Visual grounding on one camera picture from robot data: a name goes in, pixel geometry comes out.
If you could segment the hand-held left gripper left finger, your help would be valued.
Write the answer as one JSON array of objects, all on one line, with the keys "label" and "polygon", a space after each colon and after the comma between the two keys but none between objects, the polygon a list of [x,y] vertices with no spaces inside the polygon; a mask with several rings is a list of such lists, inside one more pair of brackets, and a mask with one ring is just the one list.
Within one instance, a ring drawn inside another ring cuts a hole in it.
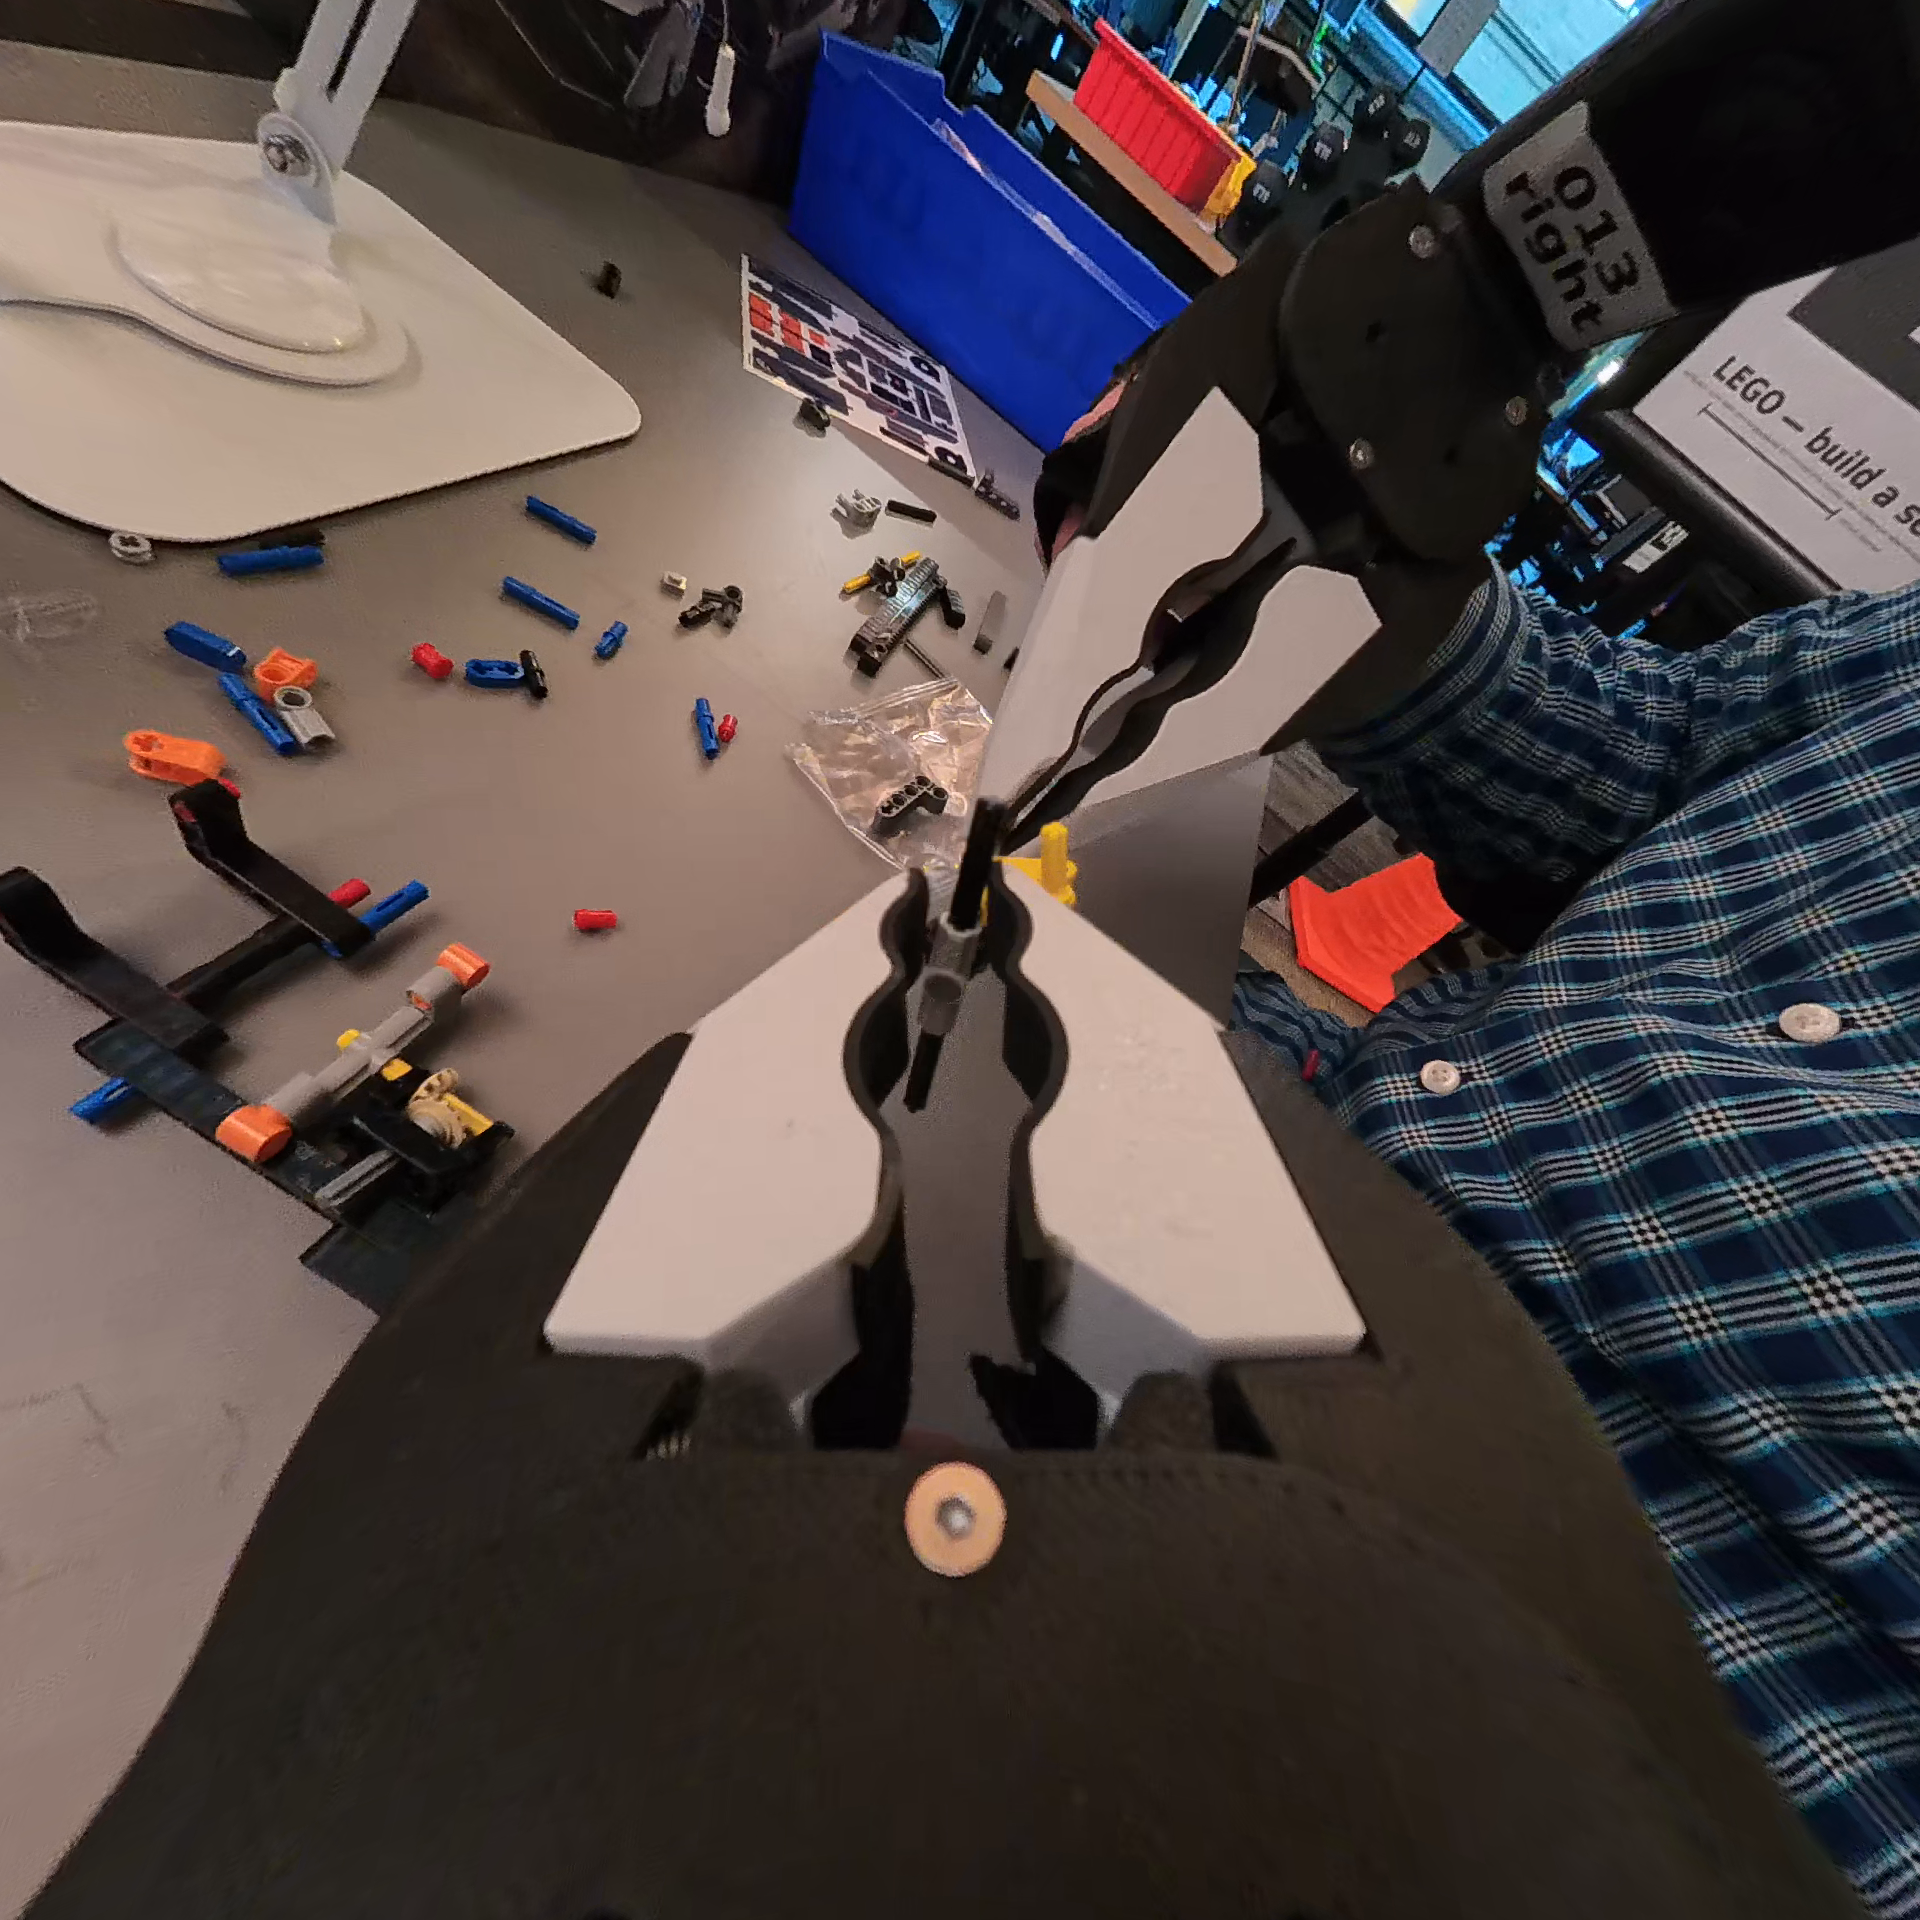
[{"label": "hand-held left gripper left finger", "polygon": [[880,1103],[928,886],[872,890],[691,1030],[545,1319],[569,1358],[686,1359],[812,1402],[857,1355],[854,1272],[898,1219]]}]

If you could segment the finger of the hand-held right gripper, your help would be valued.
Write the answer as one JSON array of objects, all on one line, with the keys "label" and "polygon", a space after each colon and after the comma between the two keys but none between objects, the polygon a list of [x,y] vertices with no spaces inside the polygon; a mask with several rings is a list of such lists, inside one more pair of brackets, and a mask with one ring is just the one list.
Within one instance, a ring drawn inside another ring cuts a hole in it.
[{"label": "finger of the hand-held right gripper", "polygon": [[1135,683],[1179,586],[1236,559],[1268,522],[1257,430],[1200,397],[1099,532],[1051,564],[980,762],[985,800],[1023,800],[1062,768],[1097,706]]},{"label": "finger of the hand-held right gripper", "polygon": [[1260,856],[1274,739],[1376,634],[1356,579],[1295,570],[1226,661],[1112,698],[1068,758],[1088,774],[1068,806],[1087,862],[1087,916],[1142,962],[1230,962]]}]

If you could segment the yellow connector axle lego assembly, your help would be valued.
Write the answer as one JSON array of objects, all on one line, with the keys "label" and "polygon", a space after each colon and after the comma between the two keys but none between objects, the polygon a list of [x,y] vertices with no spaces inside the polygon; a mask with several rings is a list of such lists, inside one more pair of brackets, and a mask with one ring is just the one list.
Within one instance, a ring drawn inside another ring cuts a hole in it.
[{"label": "yellow connector axle lego assembly", "polygon": [[922,974],[920,1035],[904,1085],[904,1107],[924,1114],[969,981],[977,971],[979,942],[990,916],[990,866],[1010,864],[1031,877],[1056,906],[1076,908],[1080,866],[1073,856],[1070,828],[1047,822],[1036,854],[1002,854],[1007,805],[977,800],[967,840],[956,866],[946,909],[928,926],[928,965]]}]

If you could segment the black lego chassis assembly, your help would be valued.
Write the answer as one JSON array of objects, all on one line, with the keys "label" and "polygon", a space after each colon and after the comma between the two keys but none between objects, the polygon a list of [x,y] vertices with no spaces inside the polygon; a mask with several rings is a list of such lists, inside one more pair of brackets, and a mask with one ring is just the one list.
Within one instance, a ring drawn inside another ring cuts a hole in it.
[{"label": "black lego chassis assembly", "polygon": [[424,1260],[464,1226],[491,1168],[433,1208],[398,1195],[350,1192],[350,1146],[337,1114],[392,1061],[447,1069],[425,1061],[425,1044],[483,988],[490,962],[464,944],[447,944],[403,989],[393,1014],[344,1030],[321,1067],[294,1075],[275,1093],[240,1094],[212,1069],[228,1043],[224,1014],[297,962],[346,965],[368,956],[386,931],[427,903],[427,890],[419,879],[385,898],[374,898],[362,879],[321,890],[254,840],[226,780],[178,787],[167,805],[191,856],[266,914],[246,940],[169,982],[86,932],[34,871],[14,866],[2,877],[4,944],[104,1014],[76,1043],[80,1061],[100,1079],[70,1114],[95,1132],[158,1114],[218,1148],[323,1226],[302,1253],[310,1272],[374,1312],[390,1312]]}]

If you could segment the person's right forearm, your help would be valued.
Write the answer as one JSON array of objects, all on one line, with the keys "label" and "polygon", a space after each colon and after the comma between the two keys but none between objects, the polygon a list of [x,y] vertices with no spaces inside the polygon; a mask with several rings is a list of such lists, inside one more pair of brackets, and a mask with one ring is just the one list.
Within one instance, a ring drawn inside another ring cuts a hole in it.
[{"label": "person's right forearm", "polygon": [[1919,587],[1760,614],[1689,654],[1490,571],[1395,699],[1311,723],[1378,821],[1463,879],[1595,872],[1683,805],[1916,694]]}]

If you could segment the lego sticker sheet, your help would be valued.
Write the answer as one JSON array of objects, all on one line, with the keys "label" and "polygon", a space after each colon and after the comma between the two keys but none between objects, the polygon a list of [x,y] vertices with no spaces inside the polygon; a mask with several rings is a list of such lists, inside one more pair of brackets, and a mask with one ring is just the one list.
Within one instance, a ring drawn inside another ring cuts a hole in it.
[{"label": "lego sticker sheet", "polygon": [[780,268],[739,260],[743,368],[878,440],[971,474],[954,376],[928,351]]}]

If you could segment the scattered blue lego pins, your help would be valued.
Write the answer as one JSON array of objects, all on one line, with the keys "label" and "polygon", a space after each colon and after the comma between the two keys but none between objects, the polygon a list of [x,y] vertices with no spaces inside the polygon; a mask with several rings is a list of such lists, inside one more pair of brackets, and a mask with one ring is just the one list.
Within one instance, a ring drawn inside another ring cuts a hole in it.
[{"label": "scattered blue lego pins", "polygon": [[[591,523],[555,508],[552,500],[545,500],[540,495],[527,495],[523,509],[535,522],[548,526],[552,530],[566,535],[577,543],[596,541],[596,530]],[[311,526],[297,526],[288,535],[259,535],[254,546],[218,556],[218,566],[226,579],[254,579],[275,571],[313,570],[323,562],[324,535]],[[540,616],[560,623],[569,634],[578,628],[577,612],[568,611],[560,602],[552,599],[552,595],[543,595],[528,582],[503,581],[500,592],[518,605],[540,612]],[[595,645],[595,655],[604,661],[610,658],[624,642],[626,631],[630,628],[619,622],[608,626],[608,631]],[[270,741],[275,752],[302,752],[297,741],[280,719],[275,704],[270,704],[254,685],[249,668],[242,676],[222,675],[222,691],[228,704],[238,712],[242,712],[252,724],[257,724],[257,731]]]}]

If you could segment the black dumbbell rack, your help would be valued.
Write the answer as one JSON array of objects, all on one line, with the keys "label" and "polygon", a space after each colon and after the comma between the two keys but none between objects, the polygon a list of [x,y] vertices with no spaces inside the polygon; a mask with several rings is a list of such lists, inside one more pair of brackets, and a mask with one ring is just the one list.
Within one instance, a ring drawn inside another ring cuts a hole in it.
[{"label": "black dumbbell rack", "polygon": [[1430,150],[1432,123],[1387,87],[1363,92],[1352,127],[1320,123],[1291,163],[1260,157],[1219,229],[1222,244],[1247,259],[1268,234],[1307,247],[1320,234],[1376,202]]}]

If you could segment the small clear plastic bag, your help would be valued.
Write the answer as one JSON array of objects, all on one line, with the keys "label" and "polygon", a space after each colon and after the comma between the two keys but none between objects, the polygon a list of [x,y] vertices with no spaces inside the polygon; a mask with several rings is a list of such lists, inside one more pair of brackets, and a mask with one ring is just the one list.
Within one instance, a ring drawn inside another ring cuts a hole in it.
[{"label": "small clear plastic bag", "polygon": [[[812,712],[787,757],[866,850],[898,869],[924,871],[940,892],[952,884],[969,837],[990,739],[992,716],[977,694],[956,678],[935,678]],[[878,802],[914,774],[950,788],[946,813],[890,838],[874,837]]]}]

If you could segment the wooden background table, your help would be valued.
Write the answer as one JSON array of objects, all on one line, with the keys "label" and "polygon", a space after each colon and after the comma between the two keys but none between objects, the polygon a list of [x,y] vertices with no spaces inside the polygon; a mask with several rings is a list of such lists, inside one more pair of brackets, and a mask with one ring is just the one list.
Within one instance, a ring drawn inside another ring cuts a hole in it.
[{"label": "wooden background table", "polygon": [[1215,226],[1193,208],[1177,202],[1145,166],[1135,159],[1105,127],[1099,127],[1075,100],[1070,87],[1036,71],[1024,83],[1027,100],[1070,144],[1083,154],[1106,179],[1112,179],[1143,214],[1191,253],[1211,277],[1227,277],[1239,268],[1236,253],[1219,237]]}]

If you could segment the red plastic bin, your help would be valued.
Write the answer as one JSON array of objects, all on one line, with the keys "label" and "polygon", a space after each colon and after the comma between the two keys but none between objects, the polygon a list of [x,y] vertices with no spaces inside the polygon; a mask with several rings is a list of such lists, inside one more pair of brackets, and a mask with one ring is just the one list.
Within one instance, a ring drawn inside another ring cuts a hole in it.
[{"label": "red plastic bin", "polygon": [[1241,148],[1106,20],[1073,92],[1075,108],[1175,202],[1219,214]]}]

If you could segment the blue plastic bin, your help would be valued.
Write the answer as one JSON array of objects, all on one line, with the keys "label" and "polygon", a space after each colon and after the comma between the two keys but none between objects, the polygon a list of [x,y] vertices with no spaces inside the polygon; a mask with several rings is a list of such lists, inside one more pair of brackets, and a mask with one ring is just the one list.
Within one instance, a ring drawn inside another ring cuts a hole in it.
[{"label": "blue plastic bin", "polygon": [[790,231],[1039,448],[1188,296],[922,63],[830,32]]}]

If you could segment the white marker sign board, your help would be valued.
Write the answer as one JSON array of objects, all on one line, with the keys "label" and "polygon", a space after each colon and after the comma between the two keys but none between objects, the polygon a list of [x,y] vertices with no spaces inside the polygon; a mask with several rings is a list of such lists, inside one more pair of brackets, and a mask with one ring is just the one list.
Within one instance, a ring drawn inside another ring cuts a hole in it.
[{"label": "white marker sign board", "polygon": [[1841,590],[1919,579],[1919,244],[1748,296],[1635,405]]}]

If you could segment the blue plaid shirt person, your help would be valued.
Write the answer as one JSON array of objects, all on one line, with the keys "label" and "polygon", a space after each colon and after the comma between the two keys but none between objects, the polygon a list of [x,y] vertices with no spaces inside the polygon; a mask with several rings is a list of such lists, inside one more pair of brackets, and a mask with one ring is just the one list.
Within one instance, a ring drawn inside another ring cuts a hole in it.
[{"label": "blue plaid shirt person", "polygon": [[1232,1020],[1496,1269],[1610,1435],[1710,1669],[1875,1915],[1916,1915],[1916,906]]}]

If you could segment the white book stand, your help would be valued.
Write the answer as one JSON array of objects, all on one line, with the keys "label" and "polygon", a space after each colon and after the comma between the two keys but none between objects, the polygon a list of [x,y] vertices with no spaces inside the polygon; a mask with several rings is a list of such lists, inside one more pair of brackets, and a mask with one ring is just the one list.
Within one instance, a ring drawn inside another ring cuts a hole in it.
[{"label": "white book stand", "polygon": [[638,435],[614,375],[350,175],[415,12],[318,4],[246,140],[4,123],[9,488],[218,543]]}]

